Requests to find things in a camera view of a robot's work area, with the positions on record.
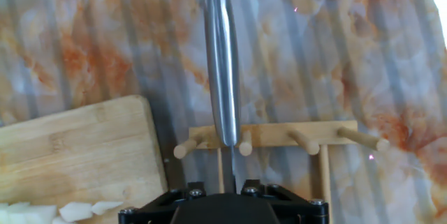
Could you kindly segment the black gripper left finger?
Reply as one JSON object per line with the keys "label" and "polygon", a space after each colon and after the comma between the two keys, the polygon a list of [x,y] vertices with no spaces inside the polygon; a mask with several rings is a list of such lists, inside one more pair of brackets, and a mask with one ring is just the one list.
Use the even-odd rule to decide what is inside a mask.
{"label": "black gripper left finger", "polygon": [[127,207],[120,210],[118,223],[169,223],[181,204],[206,195],[203,181],[189,182],[186,188],[168,191],[141,208]]}

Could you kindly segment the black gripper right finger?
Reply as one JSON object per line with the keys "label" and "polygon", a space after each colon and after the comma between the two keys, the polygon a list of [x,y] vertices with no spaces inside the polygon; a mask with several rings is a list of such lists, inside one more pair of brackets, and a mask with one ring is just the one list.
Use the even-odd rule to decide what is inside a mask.
{"label": "black gripper right finger", "polygon": [[244,182],[241,195],[266,203],[269,215],[279,223],[329,224],[329,203],[322,199],[306,200],[278,184],[262,184],[259,179]]}

